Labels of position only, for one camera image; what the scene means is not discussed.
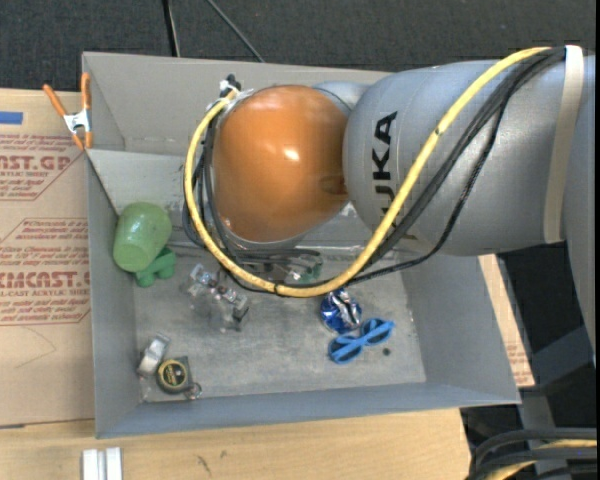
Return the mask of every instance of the green toy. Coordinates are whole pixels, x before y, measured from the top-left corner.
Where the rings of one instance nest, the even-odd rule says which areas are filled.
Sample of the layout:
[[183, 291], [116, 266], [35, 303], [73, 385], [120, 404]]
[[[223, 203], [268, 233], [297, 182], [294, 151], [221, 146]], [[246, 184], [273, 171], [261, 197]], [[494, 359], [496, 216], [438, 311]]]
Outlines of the green toy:
[[169, 279], [175, 274], [175, 265], [175, 253], [168, 247], [165, 247], [146, 269], [134, 273], [136, 283], [142, 288], [148, 288], [155, 282], [156, 277]]

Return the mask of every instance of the white plastic piece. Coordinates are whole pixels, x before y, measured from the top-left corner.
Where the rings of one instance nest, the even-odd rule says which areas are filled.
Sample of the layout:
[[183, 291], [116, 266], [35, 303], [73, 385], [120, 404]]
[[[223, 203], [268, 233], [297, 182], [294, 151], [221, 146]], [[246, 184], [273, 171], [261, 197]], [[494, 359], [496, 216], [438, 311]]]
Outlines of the white plastic piece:
[[118, 447], [107, 448], [107, 480], [122, 480], [122, 450]]
[[82, 480], [122, 480], [122, 450], [118, 447], [84, 450]]
[[84, 450], [82, 452], [82, 480], [100, 480], [98, 450]]

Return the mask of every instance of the cardboard sheet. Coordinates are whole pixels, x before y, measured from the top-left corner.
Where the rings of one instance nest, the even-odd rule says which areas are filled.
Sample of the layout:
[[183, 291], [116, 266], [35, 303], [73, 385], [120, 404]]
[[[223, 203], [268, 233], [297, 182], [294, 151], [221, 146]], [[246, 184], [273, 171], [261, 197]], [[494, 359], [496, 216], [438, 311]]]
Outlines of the cardboard sheet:
[[89, 418], [84, 155], [42, 91], [0, 89], [0, 113], [0, 426]]

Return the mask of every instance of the cardboard box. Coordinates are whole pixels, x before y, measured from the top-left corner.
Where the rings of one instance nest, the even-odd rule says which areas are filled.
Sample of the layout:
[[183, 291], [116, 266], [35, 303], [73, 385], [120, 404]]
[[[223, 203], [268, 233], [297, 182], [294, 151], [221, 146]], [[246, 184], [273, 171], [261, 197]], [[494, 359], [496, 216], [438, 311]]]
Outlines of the cardboard box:
[[[92, 78], [95, 135], [86, 176], [98, 436], [519, 400], [477, 258], [436, 256], [356, 286], [364, 317], [393, 319], [396, 327], [386, 346], [344, 367], [327, 357], [333, 336], [319, 322], [319, 300], [249, 294], [249, 324], [221, 333], [209, 326], [212, 302], [192, 301], [182, 289], [195, 264], [214, 268], [206, 253], [183, 247], [178, 222], [189, 138], [220, 80], [235, 73], [245, 88], [260, 88], [373, 83], [384, 73], [103, 53], [85, 53], [83, 67]], [[176, 275], [149, 289], [135, 286], [111, 256], [118, 215], [134, 200], [163, 205], [176, 226]], [[328, 268], [346, 265], [368, 236], [356, 219], [341, 212], [308, 236]], [[188, 357], [199, 399], [165, 396], [136, 374], [158, 332], [171, 338], [170, 356]]]
[[94, 415], [84, 160], [42, 91], [0, 89], [0, 426]]

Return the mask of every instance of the yellow cable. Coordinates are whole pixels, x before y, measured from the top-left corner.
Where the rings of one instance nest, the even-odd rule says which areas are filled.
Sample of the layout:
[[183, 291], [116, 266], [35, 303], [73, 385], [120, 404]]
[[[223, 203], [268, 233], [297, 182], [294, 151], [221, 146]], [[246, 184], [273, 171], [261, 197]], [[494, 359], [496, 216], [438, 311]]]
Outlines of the yellow cable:
[[286, 285], [280, 285], [261, 279], [250, 272], [247, 272], [239, 265], [235, 264], [229, 259], [215, 244], [213, 238], [205, 228], [198, 209], [195, 204], [195, 198], [193, 196], [193, 189], [191, 188], [191, 178], [193, 176], [193, 164], [195, 151], [202, 137], [202, 133], [209, 126], [211, 120], [218, 115], [222, 109], [236, 96], [235, 91], [232, 91], [226, 98], [219, 100], [204, 116], [198, 127], [196, 128], [189, 144], [189, 150], [187, 151], [187, 158], [185, 161], [185, 197], [187, 205], [189, 206], [189, 212], [191, 219], [198, 231], [200, 238], [204, 242], [205, 246], [215, 256], [215, 258], [231, 273], [237, 277], [251, 283], [258, 288], [266, 290], [271, 293], [277, 293], [279, 295], [285, 295], [288, 297], [315, 297], [318, 295], [324, 295], [330, 291], [336, 290], [340, 286], [344, 285], [347, 281], [352, 279], [362, 268], [365, 266], [371, 255], [378, 248], [387, 232], [391, 228], [391, 224], [397, 217], [402, 205], [406, 201], [407, 197], [411, 193], [413, 186], [415, 185], [422, 169], [424, 168], [427, 160], [433, 153], [440, 136], [449, 128], [451, 123], [456, 119], [462, 109], [471, 101], [471, 99], [491, 80], [493, 80], [498, 74], [502, 73], [505, 69], [512, 66], [513, 64], [520, 62], [527, 57], [531, 57], [536, 53], [548, 49], [547, 47], [529, 48], [516, 52], [508, 57], [496, 62], [494, 65], [489, 67], [482, 75], [480, 75], [455, 101], [449, 108], [447, 113], [439, 121], [434, 131], [429, 135], [429, 138], [425, 141], [424, 145], [420, 149], [418, 156], [416, 157], [413, 165], [409, 169], [407, 176], [400, 187], [400, 190], [396, 194], [391, 206], [385, 213], [384, 218], [374, 231], [371, 239], [367, 243], [364, 250], [360, 255], [351, 263], [344, 271], [342, 271], [337, 277], [331, 281], [327, 281], [319, 286], [297, 288]]

